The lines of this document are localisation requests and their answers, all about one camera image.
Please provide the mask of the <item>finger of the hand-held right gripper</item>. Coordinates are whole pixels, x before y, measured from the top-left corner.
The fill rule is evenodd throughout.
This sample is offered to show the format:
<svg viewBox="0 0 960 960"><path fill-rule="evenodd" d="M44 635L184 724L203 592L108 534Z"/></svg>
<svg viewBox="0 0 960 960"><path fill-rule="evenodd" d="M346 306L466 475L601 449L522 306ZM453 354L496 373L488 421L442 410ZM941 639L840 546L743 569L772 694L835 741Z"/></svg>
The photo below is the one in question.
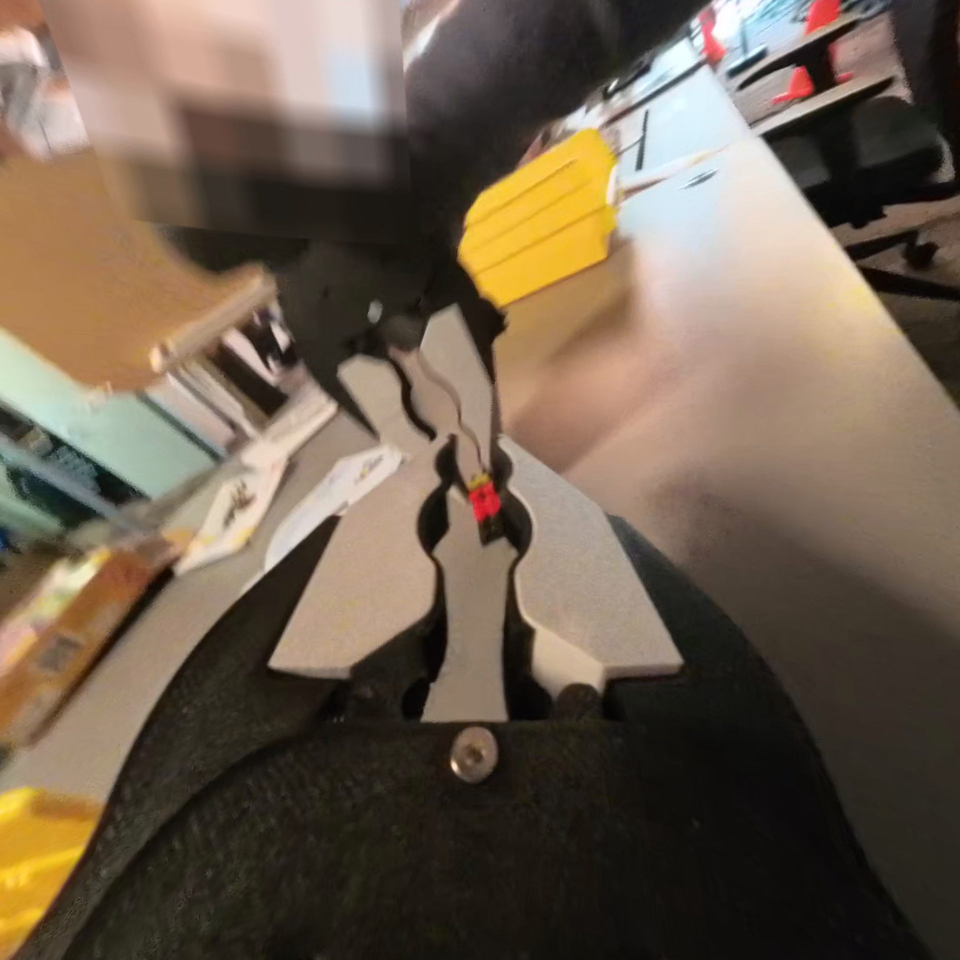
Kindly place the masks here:
<svg viewBox="0 0 960 960"><path fill-rule="evenodd" d="M394 361L356 354L340 364L339 382L382 445L409 459L437 440L436 430L416 407L406 374Z"/></svg>
<svg viewBox="0 0 960 960"><path fill-rule="evenodd" d="M451 305L429 318L419 346L428 377L455 407L460 475L489 474L497 438L495 385L460 307Z"/></svg>

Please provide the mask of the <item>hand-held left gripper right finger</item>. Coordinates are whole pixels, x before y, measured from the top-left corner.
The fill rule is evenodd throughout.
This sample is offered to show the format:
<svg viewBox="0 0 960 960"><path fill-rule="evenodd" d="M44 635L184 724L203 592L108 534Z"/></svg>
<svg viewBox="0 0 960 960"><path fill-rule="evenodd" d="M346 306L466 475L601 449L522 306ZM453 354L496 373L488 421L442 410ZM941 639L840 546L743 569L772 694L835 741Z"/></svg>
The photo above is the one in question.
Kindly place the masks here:
<svg viewBox="0 0 960 960"><path fill-rule="evenodd" d="M671 676L684 664L606 512L510 438L507 489L530 522L513 574L533 631L531 674L550 694Z"/></svg>

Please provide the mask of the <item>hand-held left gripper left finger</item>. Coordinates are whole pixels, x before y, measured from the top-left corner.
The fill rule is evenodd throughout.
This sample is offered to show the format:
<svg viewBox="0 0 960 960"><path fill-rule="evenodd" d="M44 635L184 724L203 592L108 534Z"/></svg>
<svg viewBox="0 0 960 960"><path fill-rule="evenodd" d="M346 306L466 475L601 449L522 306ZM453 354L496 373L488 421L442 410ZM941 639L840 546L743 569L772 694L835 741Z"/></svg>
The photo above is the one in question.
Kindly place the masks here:
<svg viewBox="0 0 960 960"><path fill-rule="evenodd" d="M430 441L350 506L269 659L271 670L348 679L423 625L439 596L434 554L450 531L452 436Z"/></svg>

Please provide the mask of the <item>black red yellow lego assembly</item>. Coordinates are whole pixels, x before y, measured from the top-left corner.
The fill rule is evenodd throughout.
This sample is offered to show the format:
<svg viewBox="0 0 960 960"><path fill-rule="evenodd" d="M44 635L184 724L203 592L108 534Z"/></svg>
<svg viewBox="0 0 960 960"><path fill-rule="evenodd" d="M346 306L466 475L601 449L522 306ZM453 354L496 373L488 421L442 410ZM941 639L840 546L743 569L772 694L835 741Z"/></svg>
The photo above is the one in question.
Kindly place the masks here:
<svg viewBox="0 0 960 960"><path fill-rule="evenodd" d="M474 475L466 492L480 544L489 546L502 539L502 505L493 475L486 471Z"/></svg>

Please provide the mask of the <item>cardboard lego box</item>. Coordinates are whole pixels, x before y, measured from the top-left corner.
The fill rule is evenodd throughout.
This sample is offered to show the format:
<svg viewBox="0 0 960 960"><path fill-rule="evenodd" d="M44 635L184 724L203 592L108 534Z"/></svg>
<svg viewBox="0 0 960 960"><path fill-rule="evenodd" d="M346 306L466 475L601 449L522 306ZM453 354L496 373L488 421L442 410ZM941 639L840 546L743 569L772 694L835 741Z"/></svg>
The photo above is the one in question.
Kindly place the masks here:
<svg viewBox="0 0 960 960"><path fill-rule="evenodd" d="M2 750L42 735L187 543L182 531L127 537L60 559L2 618Z"/></svg>

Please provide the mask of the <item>light blue instruction booklet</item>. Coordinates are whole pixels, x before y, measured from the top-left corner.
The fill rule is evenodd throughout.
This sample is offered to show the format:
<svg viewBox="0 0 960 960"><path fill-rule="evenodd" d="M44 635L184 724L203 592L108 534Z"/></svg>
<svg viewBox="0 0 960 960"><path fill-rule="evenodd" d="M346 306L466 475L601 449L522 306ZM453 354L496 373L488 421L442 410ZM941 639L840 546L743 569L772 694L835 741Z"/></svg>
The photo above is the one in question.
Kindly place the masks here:
<svg viewBox="0 0 960 960"><path fill-rule="evenodd" d="M407 457L390 444L348 455L334 463L330 472L302 498L280 522L267 547L261 570L279 564L315 529L339 518L355 503L394 475Z"/></svg>

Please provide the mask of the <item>white picture-cover instruction booklet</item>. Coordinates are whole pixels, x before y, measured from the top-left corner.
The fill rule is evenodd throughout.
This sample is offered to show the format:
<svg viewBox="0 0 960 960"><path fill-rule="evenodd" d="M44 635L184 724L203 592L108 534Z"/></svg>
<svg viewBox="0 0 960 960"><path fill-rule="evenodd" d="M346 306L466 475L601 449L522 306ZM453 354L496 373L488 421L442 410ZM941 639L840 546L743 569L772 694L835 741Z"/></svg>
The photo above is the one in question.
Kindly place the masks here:
<svg viewBox="0 0 960 960"><path fill-rule="evenodd" d="M174 576L183 577L244 550L271 508L289 466L288 458L245 463L238 474L223 482L174 566Z"/></svg>

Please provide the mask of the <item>yellow plastic bin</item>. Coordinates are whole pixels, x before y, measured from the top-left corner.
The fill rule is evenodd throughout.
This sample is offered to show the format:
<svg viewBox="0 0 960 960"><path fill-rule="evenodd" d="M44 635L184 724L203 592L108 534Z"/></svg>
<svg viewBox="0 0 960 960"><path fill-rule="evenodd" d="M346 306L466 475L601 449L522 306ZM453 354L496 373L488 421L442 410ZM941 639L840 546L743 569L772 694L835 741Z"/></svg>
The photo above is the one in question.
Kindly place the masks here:
<svg viewBox="0 0 960 960"><path fill-rule="evenodd" d="M607 259L617 228L616 156L587 128L488 188L468 211L459 260L506 307Z"/></svg>
<svg viewBox="0 0 960 960"><path fill-rule="evenodd" d="M104 811L91 798L19 787L1 795L1 957L12 958L53 904Z"/></svg>

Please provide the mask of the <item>black office chair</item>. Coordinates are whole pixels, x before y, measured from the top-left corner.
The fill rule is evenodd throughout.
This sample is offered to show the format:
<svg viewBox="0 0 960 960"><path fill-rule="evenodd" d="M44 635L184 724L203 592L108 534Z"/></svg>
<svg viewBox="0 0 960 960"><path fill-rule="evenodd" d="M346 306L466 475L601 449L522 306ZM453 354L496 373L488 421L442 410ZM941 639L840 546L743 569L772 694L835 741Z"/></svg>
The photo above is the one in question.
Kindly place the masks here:
<svg viewBox="0 0 960 960"><path fill-rule="evenodd" d="M856 17L799 38L735 84L744 90L787 67L807 72L812 95L754 131L831 229L861 230L891 207L958 195L959 3L890 7L910 101L888 95L891 76L840 81L831 49Z"/></svg>

